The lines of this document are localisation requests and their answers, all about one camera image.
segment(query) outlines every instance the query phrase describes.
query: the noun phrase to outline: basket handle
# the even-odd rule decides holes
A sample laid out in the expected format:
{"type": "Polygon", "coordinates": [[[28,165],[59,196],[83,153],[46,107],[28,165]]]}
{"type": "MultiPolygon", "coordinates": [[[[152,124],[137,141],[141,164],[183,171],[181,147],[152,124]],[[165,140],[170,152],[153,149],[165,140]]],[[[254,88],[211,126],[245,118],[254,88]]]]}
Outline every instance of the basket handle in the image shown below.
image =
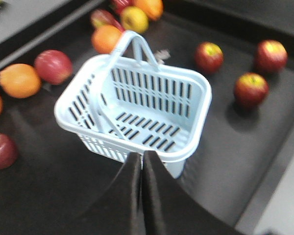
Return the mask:
{"type": "Polygon", "coordinates": [[[96,74],[97,79],[96,79],[96,82],[94,82],[95,85],[91,86],[89,91],[90,110],[92,112],[92,115],[94,116],[99,132],[103,133],[103,127],[101,122],[101,119],[103,118],[109,124],[109,126],[115,131],[117,136],[123,140],[126,139],[123,132],[120,131],[117,126],[114,125],[114,123],[103,111],[100,92],[102,90],[102,86],[103,86],[105,78],[108,76],[108,74],[112,70],[116,61],[123,55],[124,51],[127,49],[131,41],[133,41],[134,58],[137,60],[137,62],[139,64],[142,62],[143,60],[142,50],[143,50],[153,70],[159,71],[158,63],[154,55],[152,54],[151,49],[148,46],[148,43],[146,42],[146,40],[138,33],[131,30],[127,30],[122,34],[116,47],[110,53],[108,65],[105,67],[104,70],[100,71],[99,74],[96,74]]]}
{"type": "Polygon", "coordinates": [[[154,55],[152,54],[152,51],[150,47],[148,46],[148,43],[146,42],[146,40],[141,35],[131,30],[127,30],[122,34],[114,50],[110,53],[111,58],[107,66],[108,70],[112,69],[116,61],[123,55],[125,50],[128,48],[131,41],[133,41],[134,59],[136,59],[137,62],[140,64],[143,60],[143,57],[142,57],[142,50],[143,50],[152,68],[155,71],[159,71],[158,63],[154,55]]]}

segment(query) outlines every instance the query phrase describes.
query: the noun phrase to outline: yellow apple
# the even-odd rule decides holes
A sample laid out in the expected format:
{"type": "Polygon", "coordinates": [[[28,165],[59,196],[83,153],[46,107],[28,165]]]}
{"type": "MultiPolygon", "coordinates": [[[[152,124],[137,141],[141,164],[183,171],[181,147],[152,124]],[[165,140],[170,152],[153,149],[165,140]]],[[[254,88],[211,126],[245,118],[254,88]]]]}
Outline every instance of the yellow apple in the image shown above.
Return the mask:
{"type": "Polygon", "coordinates": [[[126,30],[144,33],[148,29],[148,17],[136,6],[128,6],[121,13],[121,24],[126,30]]]}

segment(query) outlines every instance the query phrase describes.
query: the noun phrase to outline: basket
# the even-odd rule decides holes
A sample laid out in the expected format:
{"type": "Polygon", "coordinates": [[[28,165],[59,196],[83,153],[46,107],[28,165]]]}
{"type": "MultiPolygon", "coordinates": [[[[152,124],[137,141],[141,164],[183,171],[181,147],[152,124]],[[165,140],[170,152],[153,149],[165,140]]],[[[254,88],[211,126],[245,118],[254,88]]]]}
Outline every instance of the basket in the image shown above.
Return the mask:
{"type": "Polygon", "coordinates": [[[210,102],[204,76],[157,64],[145,39],[128,30],[110,55],[83,64],[54,114],[90,151],[124,162],[129,152],[155,150],[177,178],[197,149],[210,102]],[[123,57],[130,43],[134,58],[123,57]]]}

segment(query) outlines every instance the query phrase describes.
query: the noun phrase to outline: red apple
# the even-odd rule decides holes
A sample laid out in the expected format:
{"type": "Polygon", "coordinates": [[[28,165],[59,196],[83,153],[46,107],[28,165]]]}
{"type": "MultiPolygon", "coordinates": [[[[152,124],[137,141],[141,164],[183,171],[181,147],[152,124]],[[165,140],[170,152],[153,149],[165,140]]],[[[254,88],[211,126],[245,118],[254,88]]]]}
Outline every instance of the red apple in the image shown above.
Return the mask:
{"type": "Polygon", "coordinates": [[[133,0],[112,0],[112,9],[118,15],[128,6],[133,5],[133,0]]]}
{"type": "Polygon", "coordinates": [[[15,142],[7,135],[0,133],[0,170],[11,166],[18,158],[15,142]]]}
{"type": "Polygon", "coordinates": [[[195,62],[200,72],[213,74],[223,64],[223,53],[218,45],[203,42],[196,48],[195,62]]]}
{"type": "Polygon", "coordinates": [[[288,60],[283,45],[275,40],[264,40],[257,46],[254,65],[260,73],[274,73],[282,70],[288,60]]]}
{"type": "Polygon", "coordinates": [[[247,72],[240,76],[234,86],[237,104],[250,110],[261,104],[269,93],[269,85],[259,74],[247,72]]]}
{"type": "Polygon", "coordinates": [[[45,50],[34,61],[38,75],[52,85],[59,85],[73,73],[69,57],[58,50],[45,50]]]}
{"type": "Polygon", "coordinates": [[[114,18],[114,16],[103,9],[96,9],[90,15],[90,21],[95,29],[105,24],[113,25],[118,28],[121,32],[124,32],[122,25],[114,18]]]}

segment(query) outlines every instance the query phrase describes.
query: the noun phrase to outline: dark surface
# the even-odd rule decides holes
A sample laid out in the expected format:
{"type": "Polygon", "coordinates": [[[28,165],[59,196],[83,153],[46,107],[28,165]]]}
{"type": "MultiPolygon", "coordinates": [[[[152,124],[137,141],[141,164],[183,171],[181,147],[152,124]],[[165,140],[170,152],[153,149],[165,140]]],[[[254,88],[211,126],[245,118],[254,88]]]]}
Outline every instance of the dark surface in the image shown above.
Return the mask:
{"type": "MultiPolygon", "coordinates": [[[[245,9],[245,4],[238,3],[232,10],[228,6],[227,11],[223,10],[223,5],[227,4],[227,1],[219,2],[215,0],[212,2],[206,2],[202,0],[167,0],[165,1],[165,9],[173,12],[183,18],[188,18],[194,22],[203,24],[209,28],[213,28],[219,32],[239,37],[245,41],[253,44],[259,43],[265,39],[275,39],[280,41],[286,48],[288,54],[294,58],[294,34],[290,32],[292,27],[283,27],[282,23],[293,24],[294,15],[289,14],[288,17],[278,18],[280,19],[276,24],[267,24],[265,18],[259,17],[257,21],[252,18],[253,14],[258,11],[251,11],[251,15],[237,14],[238,9],[245,9]]],[[[236,1],[230,1],[229,4],[234,4],[236,1]]],[[[277,5],[283,1],[276,0],[277,5]]],[[[261,8],[264,1],[246,1],[247,5],[261,8]]],[[[272,20],[276,19],[276,16],[270,9],[263,9],[264,16],[269,16],[272,20]]]]}
{"type": "MultiPolygon", "coordinates": [[[[281,73],[266,76],[270,94],[259,109],[242,113],[233,105],[232,90],[235,80],[252,70],[257,40],[203,21],[207,18],[196,21],[196,7],[183,17],[173,9],[178,8],[172,5],[143,35],[153,52],[170,50],[167,65],[196,70],[193,55],[202,41],[217,43],[224,53],[221,70],[207,76],[213,98],[199,148],[177,182],[206,210],[234,226],[293,126],[294,60],[281,73]]],[[[260,37],[275,35],[274,31],[264,27],[260,37]]],[[[68,54],[76,73],[96,55],[92,32],[86,14],[14,63],[33,64],[38,53],[53,48],[68,54]]],[[[0,89],[4,100],[0,132],[15,139],[21,153],[13,166],[0,171],[2,235],[54,233],[85,212],[121,167],[91,153],[75,134],[56,124],[53,107],[67,84],[44,86],[27,99],[10,98],[0,89]]]]}
{"type": "Polygon", "coordinates": [[[294,0],[188,0],[294,36],[294,0]]]}

